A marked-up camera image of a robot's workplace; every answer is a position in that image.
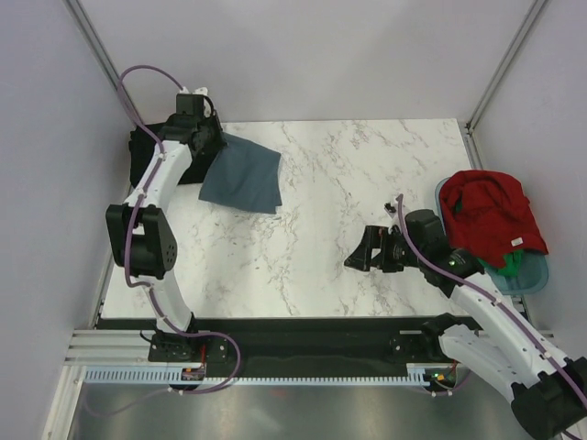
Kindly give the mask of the blue-grey t-shirt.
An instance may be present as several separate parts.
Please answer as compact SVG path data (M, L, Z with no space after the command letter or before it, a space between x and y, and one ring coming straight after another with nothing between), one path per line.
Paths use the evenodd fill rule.
M282 205L279 170L282 155L226 133L227 146L210 165L199 199L240 211L274 215Z

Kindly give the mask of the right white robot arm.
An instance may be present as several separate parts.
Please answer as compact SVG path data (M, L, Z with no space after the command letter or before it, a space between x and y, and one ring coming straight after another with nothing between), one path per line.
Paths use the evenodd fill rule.
M571 359L541 335L470 252L450 245L433 211L402 214L390 206L388 213L396 224L366 226L345 267L384 273L416 268L485 333L479 337L444 313L423 325L422 354L434 361L455 360L491 385L534 439L566 434L585 419L585 358Z

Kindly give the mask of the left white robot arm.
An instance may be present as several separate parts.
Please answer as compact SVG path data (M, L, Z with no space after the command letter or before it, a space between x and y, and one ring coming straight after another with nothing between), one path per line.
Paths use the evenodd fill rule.
M161 130L142 131L155 142L150 160L127 199L105 212L113 258L127 285L146 293L156 315L149 360L204 363L210 339L196 334L194 314L176 280L178 243L166 211L176 187L202 183L227 143L205 88L182 89Z

